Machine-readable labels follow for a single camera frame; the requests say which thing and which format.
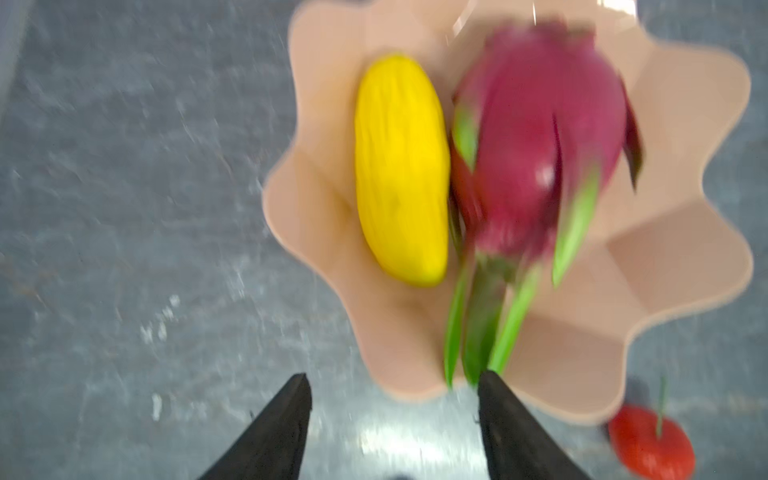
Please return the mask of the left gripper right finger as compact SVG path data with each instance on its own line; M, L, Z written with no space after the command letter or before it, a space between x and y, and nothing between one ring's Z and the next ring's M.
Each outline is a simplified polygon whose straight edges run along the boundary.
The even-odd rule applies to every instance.
M590 479L496 372L481 374L477 394L491 479Z

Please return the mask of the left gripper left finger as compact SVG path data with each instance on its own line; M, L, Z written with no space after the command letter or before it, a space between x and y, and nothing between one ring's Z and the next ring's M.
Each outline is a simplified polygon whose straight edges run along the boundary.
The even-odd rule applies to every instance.
M201 476L222 480L297 480L305 453L312 390L292 375L232 446Z

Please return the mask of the fake red cherry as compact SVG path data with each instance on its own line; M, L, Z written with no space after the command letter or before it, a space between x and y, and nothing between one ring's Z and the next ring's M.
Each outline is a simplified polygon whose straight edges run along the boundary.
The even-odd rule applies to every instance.
M655 409L625 403L607 423L612 451L630 472L645 479L691 479L696 468L692 441L665 414L667 379L660 377Z

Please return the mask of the fake yellow melon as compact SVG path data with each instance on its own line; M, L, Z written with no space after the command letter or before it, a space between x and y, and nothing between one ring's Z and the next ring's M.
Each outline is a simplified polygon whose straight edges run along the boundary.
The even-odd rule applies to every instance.
M440 283L448 264L450 160L441 101L419 62L392 52L370 64L354 131L357 210L375 259L403 282Z

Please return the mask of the fake pink dragon fruit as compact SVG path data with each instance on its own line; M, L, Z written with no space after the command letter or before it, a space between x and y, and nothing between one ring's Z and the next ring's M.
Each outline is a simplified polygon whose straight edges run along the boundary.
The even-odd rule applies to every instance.
M559 286L620 159L644 147L625 82L595 27L505 22L458 84L450 125L449 231L459 273L443 371L502 373L542 274Z

